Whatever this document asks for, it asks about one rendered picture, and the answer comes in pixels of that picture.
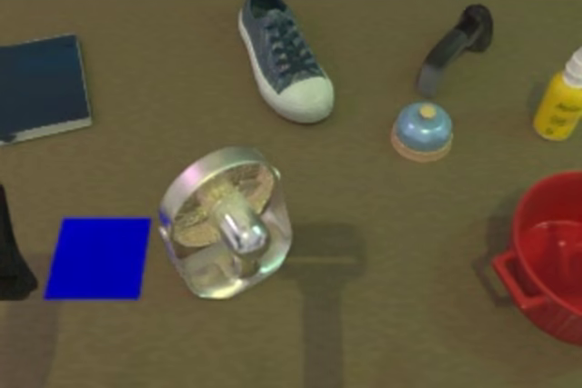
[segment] sneaker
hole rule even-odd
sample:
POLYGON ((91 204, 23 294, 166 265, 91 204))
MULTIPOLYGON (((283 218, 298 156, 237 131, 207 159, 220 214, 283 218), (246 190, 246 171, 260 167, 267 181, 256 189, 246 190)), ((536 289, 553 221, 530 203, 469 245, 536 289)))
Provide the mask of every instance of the sneaker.
POLYGON ((334 86, 283 0, 246 0, 238 17, 259 92, 284 118, 312 124, 334 107, 334 86))

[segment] pot handle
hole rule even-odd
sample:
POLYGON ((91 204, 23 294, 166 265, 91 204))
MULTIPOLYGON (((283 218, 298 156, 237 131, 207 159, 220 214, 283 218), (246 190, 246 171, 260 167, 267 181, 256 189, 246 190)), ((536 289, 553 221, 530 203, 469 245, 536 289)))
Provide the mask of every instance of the pot handle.
POLYGON ((516 260, 517 255, 513 250, 500 254, 493 259, 493 268, 499 276, 499 279, 501 279, 501 282, 522 311, 528 312, 545 305, 547 298, 544 295, 536 295, 533 297, 526 295, 521 285, 517 283, 514 275, 509 271, 508 266, 516 260))

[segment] blue dome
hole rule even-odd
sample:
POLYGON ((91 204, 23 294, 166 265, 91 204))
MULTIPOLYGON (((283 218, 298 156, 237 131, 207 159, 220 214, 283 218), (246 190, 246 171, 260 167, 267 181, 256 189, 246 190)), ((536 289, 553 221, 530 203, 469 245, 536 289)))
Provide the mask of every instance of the blue dome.
POLYGON ((396 120, 396 136, 407 148, 435 152, 449 142, 453 122, 440 106, 420 102, 404 108, 396 120))

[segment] glue bottle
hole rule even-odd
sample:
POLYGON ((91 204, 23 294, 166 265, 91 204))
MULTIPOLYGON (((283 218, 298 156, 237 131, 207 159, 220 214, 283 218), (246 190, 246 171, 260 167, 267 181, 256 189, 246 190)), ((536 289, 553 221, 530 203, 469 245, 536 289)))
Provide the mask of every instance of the glue bottle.
POLYGON ((574 132, 582 115, 582 48, 554 75, 534 118, 534 129, 543 138, 563 141, 574 132))

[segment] transparent object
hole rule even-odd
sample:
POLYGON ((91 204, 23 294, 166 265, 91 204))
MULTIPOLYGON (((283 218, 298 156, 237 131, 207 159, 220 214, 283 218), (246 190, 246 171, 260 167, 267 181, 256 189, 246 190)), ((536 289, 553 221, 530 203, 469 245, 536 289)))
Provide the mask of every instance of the transparent object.
POLYGON ((208 299, 230 298, 265 280, 292 240, 279 172, 245 147, 188 167, 166 192, 160 221, 176 270, 208 299))

